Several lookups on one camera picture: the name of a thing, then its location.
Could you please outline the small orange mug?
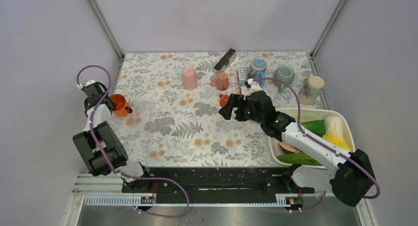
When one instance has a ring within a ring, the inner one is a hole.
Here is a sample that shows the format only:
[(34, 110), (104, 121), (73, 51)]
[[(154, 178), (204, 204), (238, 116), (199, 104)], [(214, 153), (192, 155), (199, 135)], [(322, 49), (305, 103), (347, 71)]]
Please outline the small orange mug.
[(227, 95), (227, 94), (220, 94), (219, 95), (219, 105), (220, 105), (220, 107), (224, 107), (227, 104), (229, 98), (230, 98), (230, 96)]

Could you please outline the large orange mug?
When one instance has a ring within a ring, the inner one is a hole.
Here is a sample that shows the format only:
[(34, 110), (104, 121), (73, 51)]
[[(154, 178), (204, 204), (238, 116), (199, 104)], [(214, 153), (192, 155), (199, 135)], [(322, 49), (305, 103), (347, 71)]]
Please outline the large orange mug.
[(113, 113), (119, 117), (125, 117), (133, 112), (129, 102), (123, 95), (114, 94), (110, 96), (111, 101), (116, 105)]

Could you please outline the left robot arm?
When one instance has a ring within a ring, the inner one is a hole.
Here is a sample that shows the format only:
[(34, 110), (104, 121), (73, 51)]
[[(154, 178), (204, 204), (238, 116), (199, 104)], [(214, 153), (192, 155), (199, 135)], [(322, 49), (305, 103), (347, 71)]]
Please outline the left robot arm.
[(87, 123), (82, 132), (72, 140), (85, 163), (88, 172), (97, 177), (112, 173), (107, 163), (110, 161), (114, 170), (124, 173), (125, 182), (133, 182), (141, 192), (152, 188), (153, 179), (140, 162), (129, 160), (121, 141), (114, 133), (108, 120), (113, 114), (124, 117), (133, 112), (127, 100), (119, 94), (108, 96), (107, 88), (101, 82), (89, 80), (81, 87), (86, 94), (84, 100)]

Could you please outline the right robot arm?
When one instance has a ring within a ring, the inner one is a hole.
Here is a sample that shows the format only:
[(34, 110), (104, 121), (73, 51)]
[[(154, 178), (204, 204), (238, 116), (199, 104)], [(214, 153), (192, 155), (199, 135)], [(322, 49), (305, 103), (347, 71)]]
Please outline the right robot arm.
[[(299, 121), (276, 110), (264, 91), (249, 96), (231, 94), (218, 112), (225, 120), (232, 114), (239, 122), (253, 121), (264, 133), (278, 141), (292, 145), (319, 162), (324, 169), (318, 173), (297, 167), (283, 178), (284, 189), (294, 193), (301, 187), (331, 190), (345, 205), (355, 207), (361, 199), (375, 199), (381, 194), (368, 155), (362, 150), (350, 152), (328, 141), (317, 139)], [(376, 193), (368, 196), (375, 187)]]

